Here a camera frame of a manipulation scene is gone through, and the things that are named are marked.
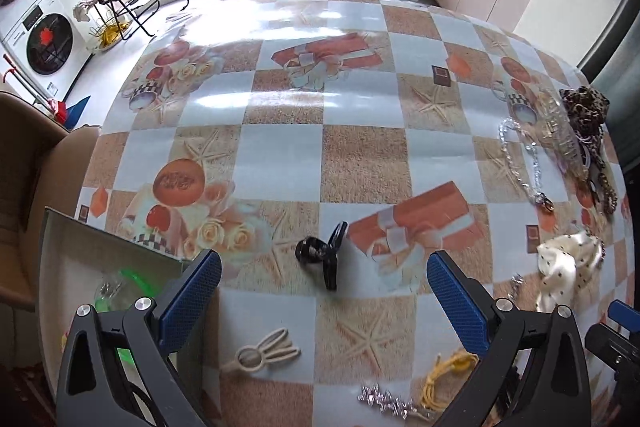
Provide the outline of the green plastic bangle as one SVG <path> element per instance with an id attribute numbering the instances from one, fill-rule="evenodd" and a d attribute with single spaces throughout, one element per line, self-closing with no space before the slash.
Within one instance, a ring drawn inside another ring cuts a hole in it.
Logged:
<path id="1" fill-rule="evenodd" d="M 105 277 L 103 277 L 101 283 L 105 280 L 119 281 L 122 286 L 120 286 L 119 292 L 114 299 L 114 303 L 112 303 L 108 309 L 97 308 L 96 304 L 93 303 L 93 306 L 99 313 L 127 310 L 136 302 L 138 298 L 155 298 L 160 291 L 157 286 L 151 284 L 150 282 L 145 280 L 142 275 L 131 269 L 121 269 L 115 272 L 108 273 L 105 275 Z"/>

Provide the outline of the white polka dot scrunchie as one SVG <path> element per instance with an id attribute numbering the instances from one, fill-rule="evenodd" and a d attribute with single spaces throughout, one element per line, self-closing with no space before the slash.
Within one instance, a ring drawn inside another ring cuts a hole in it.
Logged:
<path id="1" fill-rule="evenodd" d="M 585 230 L 541 243 L 537 247 L 541 283 L 535 309 L 551 313 L 557 306 L 573 306 L 601 268 L 604 254 L 601 239 Z"/>

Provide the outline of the silver star hair clip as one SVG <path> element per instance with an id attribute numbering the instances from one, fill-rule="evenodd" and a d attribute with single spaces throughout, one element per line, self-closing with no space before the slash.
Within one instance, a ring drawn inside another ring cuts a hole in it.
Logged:
<path id="1" fill-rule="evenodd" d="M 412 400 L 404 400 L 379 384 L 363 385 L 357 395 L 357 401 L 378 409 L 382 414 L 397 417 L 406 421 L 408 418 L 420 421 L 434 421 L 437 414 L 425 407 L 416 405 Z"/>

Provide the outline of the black small claw clip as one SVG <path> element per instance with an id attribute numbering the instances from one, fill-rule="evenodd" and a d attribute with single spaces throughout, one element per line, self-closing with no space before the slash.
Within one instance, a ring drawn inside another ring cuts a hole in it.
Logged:
<path id="1" fill-rule="evenodd" d="M 326 242 L 318 237 L 307 236 L 295 248 L 295 258 L 300 265 L 322 265 L 323 282 L 327 291 L 337 291 L 338 253 L 347 228 L 348 223 L 341 221 Z"/>

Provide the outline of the small silver pearl charm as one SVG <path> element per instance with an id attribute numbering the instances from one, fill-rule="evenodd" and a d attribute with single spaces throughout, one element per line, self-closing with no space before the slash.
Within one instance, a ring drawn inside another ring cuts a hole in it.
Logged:
<path id="1" fill-rule="evenodd" d="M 114 303 L 114 299 L 119 292 L 120 286 L 122 286 L 122 284 L 116 280 L 103 281 L 96 290 L 96 295 L 94 296 L 94 303 L 96 304 L 96 307 L 108 309 L 111 304 Z"/>

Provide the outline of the dark green tray box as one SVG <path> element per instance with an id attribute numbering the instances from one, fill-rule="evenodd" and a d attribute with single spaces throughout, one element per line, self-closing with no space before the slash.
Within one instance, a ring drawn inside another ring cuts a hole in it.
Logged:
<path id="1" fill-rule="evenodd" d="M 52 392 L 58 387 L 63 336 L 77 308 L 93 303 L 105 277 L 120 269 L 140 274 L 156 291 L 178 279 L 189 263 L 89 227 L 47 208 L 40 235 L 38 298 L 40 348 Z"/>

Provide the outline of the small silver rhinestone clip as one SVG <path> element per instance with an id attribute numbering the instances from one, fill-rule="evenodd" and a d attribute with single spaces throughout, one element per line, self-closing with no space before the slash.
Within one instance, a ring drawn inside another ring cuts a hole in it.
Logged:
<path id="1" fill-rule="evenodd" d="M 524 277 L 521 274 L 515 273 L 510 280 L 510 288 L 508 293 L 506 294 L 508 298 L 512 301 L 512 303 L 518 302 L 518 297 L 520 297 L 522 286 L 524 285 Z"/>

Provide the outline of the beige rabbit hair clip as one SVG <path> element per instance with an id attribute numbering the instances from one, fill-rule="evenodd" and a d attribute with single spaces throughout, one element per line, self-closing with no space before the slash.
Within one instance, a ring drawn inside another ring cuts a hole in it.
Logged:
<path id="1" fill-rule="evenodd" d="M 257 373 L 267 366 L 292 361 L 302 354 L 288 338 L 288 329 L 275 329 L 254 345 L 246 345 L 235 351 L 233 358 L 221 366 L 221 373 Z"/>

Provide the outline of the brown leather chair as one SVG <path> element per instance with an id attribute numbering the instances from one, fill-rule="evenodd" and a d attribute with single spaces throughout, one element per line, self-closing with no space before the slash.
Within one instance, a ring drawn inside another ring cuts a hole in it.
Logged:
<path id="1" fill-rule="evenodd" d="M 75 212 L 100 128 L 68 131 L 19 96 L 1 93 L 1 301 L 32 311 L 48 208 Z"/>

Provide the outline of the clear plastic hair claw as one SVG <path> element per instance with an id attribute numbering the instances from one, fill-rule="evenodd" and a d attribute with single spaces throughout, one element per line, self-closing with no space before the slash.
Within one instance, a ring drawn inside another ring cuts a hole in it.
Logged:
<path id="1" fill-rule="evenodd" d="M 561 170 L 578 181 L 586 181 L 589 169 L 563 104 L 551 92 L 541 90 L 537 95 L 537 112 L 544 141 L 554 150 Z"/>

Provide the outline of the checkered patterned tablecloth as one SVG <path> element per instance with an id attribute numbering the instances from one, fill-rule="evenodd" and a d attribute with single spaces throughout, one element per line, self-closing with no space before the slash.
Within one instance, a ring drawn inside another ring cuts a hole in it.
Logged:
<path id="1" fill-rule="evenodd" d="M 524 277 L 535 309 L 537 246 L 587 230 L 601 268 L 576 297 L 582 331 L 634 298 L 626 202 L 607 216 L 537 138 L 537 95 L 585 86 L 524 38 L 396 0 L 205 3 L 161 29 L 123 72 L 80 192 L 96 228 L 189 259 L 218 251 L 202 403 L 217 426 L 389 426 L 363 384 L 418 399 L 460 341 L 425 278 L 442 249 L 495 297 Z M 337 291 L 297 243 L 348 228 Z M 221 373 L 275 329 L 302 350 L 257 373 Z"/>

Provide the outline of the lower white washing machine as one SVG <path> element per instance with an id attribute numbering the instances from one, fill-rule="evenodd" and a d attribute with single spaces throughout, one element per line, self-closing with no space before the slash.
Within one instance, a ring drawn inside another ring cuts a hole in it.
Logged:
<path id="1" fill-rule="evenodd" d="M 27 78 L 65 100 L 90 60 L 85 39 L 60 0 L 35 0 L 23 12 L 2 8 L 1 42 Z"/>

